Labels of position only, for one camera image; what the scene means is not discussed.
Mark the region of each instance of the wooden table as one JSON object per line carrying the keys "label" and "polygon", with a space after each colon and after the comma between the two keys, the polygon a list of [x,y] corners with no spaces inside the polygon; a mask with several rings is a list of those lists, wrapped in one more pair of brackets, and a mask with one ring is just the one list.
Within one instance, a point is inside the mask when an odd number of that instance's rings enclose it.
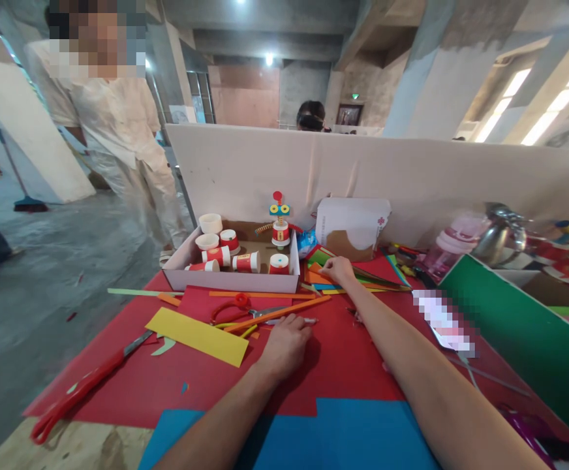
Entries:
{"label": "wooden table", "polygon": [[153,430],[71,421],[37,446],[26,418],[0,446],[0,470],[136,470]]}

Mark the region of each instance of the white shirt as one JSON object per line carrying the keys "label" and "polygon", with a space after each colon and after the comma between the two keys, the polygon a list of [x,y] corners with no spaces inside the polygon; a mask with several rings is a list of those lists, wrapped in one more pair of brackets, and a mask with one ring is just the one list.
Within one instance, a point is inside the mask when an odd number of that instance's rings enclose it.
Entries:
{"label": "white shirt", "polygon": [[53,45],[50,49],[52,41],[32,42],[26,54],[56,125],[81,127],[89,150],[110,153],[132,169],[137,159],[157,163],[164,158],[152,135],[161,125],[146,79],[57,78],[50,73],[59,69],[58,49]]}

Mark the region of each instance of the white partition board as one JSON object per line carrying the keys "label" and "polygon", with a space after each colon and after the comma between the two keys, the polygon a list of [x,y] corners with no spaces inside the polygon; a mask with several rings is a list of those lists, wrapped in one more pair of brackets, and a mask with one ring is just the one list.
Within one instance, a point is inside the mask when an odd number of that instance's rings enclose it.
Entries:
{"label": "white partition board", "polygon": [[452,217],[503,202],[541,221],[569,219],[569,150],[284,132],[220,125],[168,125],[196,216],[271,221],[276,190],[289,221],[309,228],[319,201],[387,198],[383,240],[429,243]]}

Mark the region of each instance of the white pants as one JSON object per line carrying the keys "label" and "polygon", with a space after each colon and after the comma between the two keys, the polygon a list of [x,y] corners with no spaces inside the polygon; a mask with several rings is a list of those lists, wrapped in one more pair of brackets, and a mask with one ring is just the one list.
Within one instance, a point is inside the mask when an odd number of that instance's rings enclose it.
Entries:
{"label": "white pants", "polygon": [[164,154],[157,155],[155,163],[137,160],[136,170],[133,170],[113,155],[89,153],[96,169],[147,235],[161,245],[172,242],[179,248],[187,231],[180,220],[176,184]]}

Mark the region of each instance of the concrete floor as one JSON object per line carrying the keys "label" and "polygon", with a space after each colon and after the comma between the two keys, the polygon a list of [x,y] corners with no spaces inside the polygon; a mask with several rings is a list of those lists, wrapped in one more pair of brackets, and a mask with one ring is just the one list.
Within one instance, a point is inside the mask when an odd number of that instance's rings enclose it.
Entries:
{"label": "concrete floor", "polygon": [[0,178],[0,231],[26,250],[0,266],[0,444],[25,407],[131,299],[106,289],[141,289],[159,269],[160,247],[113,193],[34,214],[12,210],[21,198],[13,181]]}

